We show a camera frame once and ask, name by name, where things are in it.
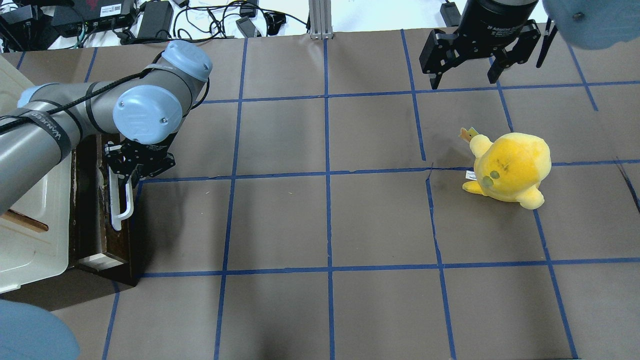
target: metal frame post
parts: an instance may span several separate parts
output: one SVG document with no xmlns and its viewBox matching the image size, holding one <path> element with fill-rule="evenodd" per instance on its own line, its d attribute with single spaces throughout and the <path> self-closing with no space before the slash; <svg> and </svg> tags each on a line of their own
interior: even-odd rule
<svg viewBox="0 0 640 360">
<path fill-rule="evenodd" d="M 333 38 L 331 25 L 331 0 L 309 0 L 311 39 Z"/>
</svg>

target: black power brick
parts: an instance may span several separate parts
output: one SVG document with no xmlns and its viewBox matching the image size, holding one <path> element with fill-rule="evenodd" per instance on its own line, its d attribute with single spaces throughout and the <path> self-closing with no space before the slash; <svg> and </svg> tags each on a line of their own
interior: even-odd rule
<svg viewBox="0 0 640 360">
<path fill-rule="evenodd" d="M 138 38 L 163 38 L 169 36 L 169 25 L 173 17 L 173 8 L 168 1 L 151 1 L 143 4 L 142 22 L 138 29 Z"/>
</svg>

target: blue tape grid line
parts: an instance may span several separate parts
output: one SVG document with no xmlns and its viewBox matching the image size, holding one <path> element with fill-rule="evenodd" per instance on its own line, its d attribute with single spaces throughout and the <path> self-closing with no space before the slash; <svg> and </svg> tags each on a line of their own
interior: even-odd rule
<svg viewBox="0 0 640 360">
<path fill-rule="evenodd" d="M 22 66 L 22 61 L 24 60 L 24 55 L 26 54 L 25 51 L 22 52 L 22 55 L 20 55 L 20 60 L 18 60 L 18 65 L 15 66 L 16 69 L 20 70 L 20 66 Z"/>
<path fill-rule="evenodd" d="M 540 214 L 538 210 L 533 211 L 533 215 L 536 218 L 536 225 L 538 226 L 538 233 L 540 234 L 540 242 L 542 243 L 542 249 L 545 252 L 545 259 L 547 260 L 547 267 L 549 274 L 551 275 L 551 283 L 556 293 L 556 300 L 558 303 L 558 310 L 560 310 L 560 318 L 564 326 L 564 332 L 566 334 L 567 342 L 569 343 L 569 349 L 571 350 L 571 356 L 573 359 L 578 358 L 578 352 L 575 349 L 575 343 L 573 342 L 573 336 L 571 334 L 571 328 L 569 327 L 569 320 L 566 317 L 566 311 L 564 310 L 564 304 L 562 301 L 562 295 L 560 294 L 560 287 L 556 279 L 556 271 L 554 270 L 553 262 L 551 262 L 551 255 L 549 254 L 549 248 L 547 247 L 547 239 L 545 238 L 544 230 L 542 229 L 542 222 L 540 221 Z"/>
<path fill-rule="evenodd" d="M 222 270 L 226 271 L 228 267 L 229 261 L 229 243 L 231 239 L 231 223 L 232 223 L 232 215 L 234 210 L 234 195 L 236 192 L 236 172 L 238 165 L 238 148 L 240 145 L 240 120 L 242 118 L 242 98 L 243 98 L 243 90 L 244 90 L 244 71 L 246 68 L 246 48 L 247 48 L 247 38 L 244 39 L 243 46 L 243 54 L 242 54 L 242 68 L 240 71 L 240 90 L 238 93 L 238 112 L 236 118 L 236 142 L 234 145 L 234 162 L 233 169 L 231 173 L 231 187 L 229 190 L 229 207 L 227 212 L 227 233 L 225 235 L 225 253 L 222 261 Z M 218 322 L 216 324 L 216 344 L 213 358 L 214 360 L 218 360 L 220 357 L 220 336 L 222 333 L 222 315 L 225 305 L 225 289 L 227 286 L 227 275 L 222 274 L 222 278 L 220 281 L 220 298 L 218 300 Z"/>
<path fill-rule="evenodd" d="M 111 306 L 111 316 L 109 317 L 109 327 L 107 327 L 107 336 L 104 339 L 104 348 L 102 349 L 102 360 L 107 359 L 109 354 L 109 344 L 111 343 L 111 334 L 113 333 L 113 323 L 116 320 L 116 312 L 118 311 L 118 302 L 120 301 L 120 288 L 118 283 L 111 281 L 113 289 L 115 290 L 115 296 L 113 298 L 113 306 Z"/>
<path fill-rule="evenodd" d="M 489 64 L 493 66 L 493 58 L 489 58 Z M 495 87 L 496 89 L 498 89 L 498 94 L 500 95 L 500 102 L 502 103 L 504 116 L 507 118 L 507 125 L 509 126 L 509 131 L 513 132 L 513 123 L 511 122 L 511 115 L 509 114 L 509 108 L 507 107 L 507 100 L 504 98 L 504 92 L 502 91 L 502 85 L 500 84 L 500 80 L 497 80 L 495 82 Z"/>
<path fill-rule="evenodd" d="M 225 285 L 226 285 L 226 276 L 228 275 L 250 275 L 250 274 L 289 274 L 289 273 L 309 273 L 309 272 L 327 272 L 328 273 L 328 291 L 329 291 L 329 321 L 330 321 L 330 354 L 331 358 L 335 359 L 335 337 L 334 337 L 334 326 L 333 326 L 333 272 L 343 272 L 343 271 L 382 271 L 382 270 L 415 270 L 415 269 L 438 269 L 440 272 L 440 283 L 441 290 L 443 296 L 443 305 L 445 311 L 445 319 L 447 322 L 447 335 L 449 337 L 449 346 L 451 351 L 452 359 L 456 359 L 455 354 L 455 345 L 453 340 L 453 333 L 451 328 L 451 316 L 449 312 L 449 304 L 448 304 L 448 296 L 446 292 L 446 283 L 444 279 L 444 269 L 445 268 L 486 268 L 486 267 L 503 267 L 503 266 L 542 266 L 547 265 L 550 268 L 552 280 L 554 283 L 554 291 L 556 291 L 556 296 L 558 299 L 559 307 L 561 308 L 561 314 L 563 316 L 563 324 L 565 326 L 565 330 L 567 332 L 567 337 L 569 339 L 570 347 L 572 349 L 573 357 L 577 357 L 577 353 L 575 351 L 575 346 L 573 345 L 573 340 L 571 338 L 570 329 L 568 326 L 568 322 L 566 320 L 566 314 L 564 312 L 564 308 L 562 305 L 562 300 L 559 293 L 559 288 L 557 286 L 557 282 L 555 280 L 555 273 L 553 272 L 553 265 L 576 265 L 576 264 L 594 264 L 594 263 L 638 263 L 640 262 L 640 258 L 612 258 L 612 259 L 566 259 L 566 260 L 551 260 L 548 256 L 548 249 L 546 249 L 546 242 L 543 238 L 541 225 L 539 226 L 539 231 L 541 234 L 541 238 L 543 241 L 543 246 L 545 248 L 545 255 L 547 255 L 546 261 L 512 261 L 512 262 L 497 262 L 497 263 L 451 263 L 445 264 L 442 263 L 442 256 L 440 250 L 438 248 L 436 233 L 435 233 L 435 223 L 433 222 L 433 199 L 431 198 L 431 187 L 429 183 L 429 179 L 427 179 L 426 186 L 428 190 L 429 197 L 429 207 L 431 212 L 431 221 L 432 221 L 432 230 L 434 235 L 435 247 L 436 247 L 436 257 L 438 259 L 437 264 L 414 264 L 414 265 L 374 265 L 374 266 L 333 266 L 332 265 L 332 249 L 331 249 L 331 195 L 330 195 L 330 177 L 331 175 L 345 175 L 345 174 L 379 174 L 379 173 L 393 173 L 393 172 L 421 172 L 428 170 L 470 170 L 470 167 L 452 167 L 452 168 L 439 168 L 439 167 L 422 167 L 422 168 L 396 168 L 396 169 L 370 169 L 370 170 L 338 170 L 331 171 L 329 164 L 329 128 L 328 128 L 328 100 L 332 97 L 365 97 L 365 96 L 381 96 L 381 95 L 406 95 L 411 94 L 413 99 L 414 106 L 414 114 L 416 120 L 416 126 L 419 136 L 420 143 L 420 153 L 422 155 L 422 159 L 425 160 L 424 155 L 424 144 L 422 141 L 422 129 L 420 127 L 420 118 L 419 112 L 417 109 L 417 99 L 415 94 L 428 94 L 428 93 L 438 93 L 438 92 L 471 92 L 471 91 L 487 91 L 487 90 L 498 90 L 500 94 L 500 100 L 502 102 L 505 116 L 507 118 L 507 122 L 509 124 L 510 130 L 513 131 L 513 125 L 511 123 L 508 107 L 506 101 L 504 99 L 503 90 L 518 90 L 518 89 L 533 89 L 533 88 L 564 88 L 564 87 L 580 87 L 584 86 L 587 94 L 589 95 L 589 100 L 591 101 L 594 110 L 598 110 L 595 100 L 591 94 L 589 89 L 590 86 L 615 86 L 615 85 L 638 85 L 640 81 L 611 81 L 611 82 L 599 82 L 599 83 L 588 83 L 584 74 L 582 73 L 582 69 L 575 57 L 575 53 L 571 47 L 569 48 L 574 63 L 578 69 L 580 77 L 582 79 L 582 84 L 555 84 L 555 85 L 520 85 L 520 86 L 501 86 L 498 82 L 496 86 L 486 86 L 479 88 L 449 88 L 449 89 L 425 89 L 425 90 L 416 90 L 415 83 L 413 81 L 413 74 L 410 59 L 408 56 L 408 48 L 406 45 L 406 38 L 404 36 L 404 30 L 401 30 L 401 37 L 403 40 L 403 48 L 407 61 L 408 73 L 411 84 L 411 91 L 394 91 L 394 92 L 369 92 L 369 93 L 353 93 L 353 94 L 329 94 L 328 89 L 328 57 L 327 57 L 327 43 L 326 39 L 324 40 L 324 94 L 323 95 L 304 95 L 304 96 L 289 96 L 289 97 L 263 97 L 263 98 L 253 98 L 253 99 L 243 99 L 242 92 L 244 86 L 244 71 L 246 66 L 246 47 L 247 41 L 244 41 L 244 49 L 243 49 L 243 62 L 242 62 L 242 70 L 241 70 L 241 82 L 239 89 L 239 98 L 238 99 L 223 99 L 223 100 L 213 100 L 213 101 L 204 101 L 205 104 L 216 104 L 216 103 L 233 103 L 237 102 L 238 105 L 238 114 L 237 114 L 237 124 L 236 124 L 236 144 L 234 146 L 234 166 L 233 173 L 231 176 L 218 176 L 218 177 L 183 177 L 183 178 L 175 178 L 175 179 L 148 179 L 141 181 L 141 186 L 138 189 L 138 193 L 136 195 L 136 201 L 140 197 L 140 193 L 142 190 L 143 183 L 165 183 L 165 182 L 176 182 L 176 181 L 207 181 L 207 180 L 231 180 L 231 189 L 230 189 L 230 198 L 229 198 L 229 208 L 228 208 L 228 218 L 227 218 L 227 234 L 225 237 L 225 253 L 223 259 L 223 270 L 219 271 L 203 271 L 203 272 L 163 272 L 163 273 L 146 273 L 141 277 L 187 277 L 187 276 L 222 276 L 221 281 L 221 289 L 220 289 L 220 301 L 218 306 L 218 323 L 216 325 L 216 345 L 215 345 L 215 353 L 214 358 L 219 358 L 220 351 L 220 334 L 221 334 L 221 321 L 223 314 L 223 303 L 224 303 L 224 293 L 225 293 Z M 93 50 L 93 56 L 91 62 L 89 64 L 89 68 L 85 77 L 85 82 L 88 81 L 93 64 L 95 62 L 95 58 L 97 55 L 98 49 L 95 48 Z M 16 66 L 17 69 L 20 69 L 22 61 L 24 59 L 25 53 L 22 54 L 20 60 Z M 242 102 L 258 102 L 258 101 L 283 101 L 283 100 L 304 100 L 304 99 L 318 99 L 324 98 L 325 101 L 325 142 L 326 142 L 326 172 L 294 172 L 294 173 L 283 173 L 283 174 L 257 174 L 257 175 L 243 175 L 237 176 L 237 152 L 239 147 L 239 130 L 240 130 L 240 119 L 241 119 L 241 105 Z M 640 160 L 611 160 L 611 161 L 577 161 L 573 163 L 554 163 L 553 166 L 578 166 L 578 165 L 610 165 L 610 164 L 622 164 L 622 163 L 640 163 Z M 235 190 L 235 180 L 236 179 L 261 179 L 261 178 L 269 178 L 269 177 L 293 177 L 293 176 L 326 176 L 327 182 L 327 250 L 328 250 L 328 266 L 325 267 L 315 267 L 315 268 L 276 268 L 276 269 L 253 269 L 253 270 L 227 270 L 228 265 L 228 248 L 230 241 L 230 225 L 232 218 L 232 208 L 233 208 L 233 198 L 234 198 L 234 190 Z M 113 330 L 113 322 L 115 321 L 116 310 L 119 301 L 119 290 L 116 287 L 116 295 L 114 298 L 113 308 L 111 312 L 111 319 L 109 322 L 108 334 L 105 341 L 104 351 L 103 351 L 103 359 L 106 358 L 109 348 L 109 342 L 111 338 L 111 331 Z"/>
<path fill-rule="evenodd" d="M 640 263 L 640 258 L 600 258 L 600 259 L 560 259 L 551 260 L 553 265 L 593 265 L 593 264 L 622 264 Z M 444 269 L 460 268 L 511 268 L 521 266 L 547 266 L 546 260 L 534 261 L 498 261 L 487 263 L 443 263 Z M 358 265 L 358 266 L 332 266 L 332 272 L 363 272 L 363 271 L 393 271 L 393 270 L 434 270 L 439 269 L 438 264 L 402 264 L 402 265 Z M 237 276 L 237 275 L 264 275 L 264 274 L 309 274 L 328 272 L 328 266 L 316 266 L 308 268 L 265 268 L 247 270 L 211 270 L 211 271 L 185 271 L 185 272 L 148 272 L 140 275 L 144 278 L 158 277 L 197 277 L 197 276 Z"/>
<path fill-rule="evenodd" d="M 91 75 L 91 70 L 93 69 L 93 63 L 95 62 L 95 57 L 98 55 L 98 48 L 93 48 L 93 56 L 91 57 L 91 62 L 89 63 L 89 69 L 86 71 L 86 76 L 84 77 L 84 82 L 89 82 L 89 75 Z"/>
<path fill-rule="evenodd" d="M 640 159 L 629 160 L 600 160 L 600 161 L 574 161 L 571 163 L 557 162 L 553 163 L 554 167 L 571 167 L 571 166 L 593 166 L 593 165 L 616 165 L 616 164 L 638 164 Z M 466 171 L 473 170 L 472 167 L 411 167 L 411 168 L 379 168 L 379 169 L 362 169 L 362 170 L 332 170 L 330 175 L 353 175 L 353 174 L 391 174 L 399 172 L 427 172 L 427 171 Z M 269 179 L 276 177 L 299 177 L 299 176 L 325 176 L 326 172 L 284 172 L 280 174 L 253 174 L 253 175 L 236 175 L 235 179 Z M 211 181 L 211 180 L 231 180 L 233 176 L 216 176 L 216 177 L 174 177 L 166 179 L 145 179 L 140 183 L 176 183 L 181 181 Z"/>
<path fill-rule="evenodd" d="M 424 143 L 422 141 L 422 127 L 420 126 L 420 113 L 418 112 L 418 100 L 415 97 L 415 83 L 413 81 L 413 70 L 411 69 L 411 59 L 409 59 L 409 48 L 406 45 L 406 37 L 404 36 L 404 29 L 400 29 L 400 36 L 402 37 L 402 46 L 404 48 L 404 57 L 406 58 L 406 67 L 409 70 L 409 83 L 411 84 L 411 97 L 413 99 L 413 115 L 415 116 L 415 127 L 418 130 L 418 143 L 420 144 L 420 155 L 422 160 L 426 161 L 424 155 Z"/>
<path fill-rule="evenodd" d="M 427 198 L 429 200 L 429 216 L 431 217 L 431 231 L 433 232 L 433 245 L 436 250 L 436 260 L 438 261 L 438 271 L 440 272 L 440 291 L 442 292 L 442 305 L 444 307 L 444 318 L 447 325 L 447 337 L 449 338 L 449 352 L 451 359 L 456 360 L 456 345 L 453 338 L 453 328 L 451 325 L 451 312 L 449 311 L 449 296 L 447 295 L 447 283 L 444 277 L 444 264 L 442 263 L 442 253 L 438 246 L 438 237 L 436 235 L 436 223 L 433 218 L 433 196 L 431 194 L 431 180 L 425 181 L 427 189 Z"/>
<path fill-rule="evenodd" d="M 549 85 L 509 85 L 500 86 L 502 90 L 526 90 L 526 89 L 544 89 L 544 88 L 579 88 L 579 87 L 591 87 L 591 86 L 620 86 L 620 85 L 640 85 L 640 80 L 631 81 L 608 81 L 599 83 L 579 83 L 579 84 L 549 84 Z M 423 90 L 401 90 L 401 91 L 388 91 L 388 92 L 359 92 L 350 94 L 326 94 L 326 95 L 303 95 L 303 96 L 283 96 L 283 97 L 257 97 L 253 99 L 223 99 L 223 100 L 206 100 L 203 104 L 223 104 L 230 102 L 258 102 L 258 101 L 282 101 L 282 100 L 306 100 L 306 99 L 321 99 L 323 97 L 367 97 L 367 96 L 385 96 L 385 95 L 408 95 L 412 93 L 416 94 L 430 94 L 441 92 L 472 92 L 472 91 L 487 91 L 498 90 L 498 86 L 484 86 L 478 88 L 441 88 L 441 89 L 423 89 Z"/>
<path fill-rule="evenodd" d="M 331 163 L 329 155 L 329 56 L 327 39 L 323 40 L 324 62 L 324 168 L 326 173 L 326 265 L 329 312 L 329 358 L 335 360 L 335 327 L 333 321 L 333 249 L 331 245 Z"/>
<path fill-rule="evenodd" d="M 573 63 L 575 64 L 575 68 L 578 70 L 578 75 L 580 75 L 580 78 L 582 79 L 582 86 L 584 86 L 584 89 L 586 90 L 587 95 L 589 96 L 589 101 L 591 101 L 593 110 L 598 111 L 598 105 L 596 104 L 596 101 L 594 100 L 593 95 L 591 94 L 591 89 L 589 89 L 589 83 L 587 83 L 587 79 L 584 77 L 584 73 L 582 72 L 580 63 L 578 62 L 578 57 L 576 57 L 575 52 L 573 51 L 573 48 L 571 47 L 571 45 L 569 45 L 569 43 L 567 43 L 566 46 L 569 48 L 569 53 L 571 53 L 571 57 L 573 58 Z"/>
</svg>

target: plush toy tag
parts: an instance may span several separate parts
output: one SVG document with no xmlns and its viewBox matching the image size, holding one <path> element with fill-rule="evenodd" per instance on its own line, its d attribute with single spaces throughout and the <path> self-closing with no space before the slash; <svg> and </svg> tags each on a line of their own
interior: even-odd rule
<svg viewBox="0 0 640 360">
<path fill-rule="evenodd" d="M 475 135 L 479 135 L 479 133 L 473 127 L 470 127 L 469 130 L 464 127 L 460 129 L 460 138 L 466 142 L 471 142 L 471 138 Z"/>
</svg>

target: plush toy eye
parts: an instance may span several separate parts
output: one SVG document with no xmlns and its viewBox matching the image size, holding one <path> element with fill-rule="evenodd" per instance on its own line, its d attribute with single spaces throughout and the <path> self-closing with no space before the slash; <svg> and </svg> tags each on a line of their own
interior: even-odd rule
<svg viewBox="0 0 640 360">
<path fill-rule="evenodd" d="M 493 186 L 493 180 L 491 180 L 491 178 L 488 176 L 484 176 L 481 182 L 482 182 L 482 185 L 484 185 L 484 187 L 490 188 Z"/>
</svg>

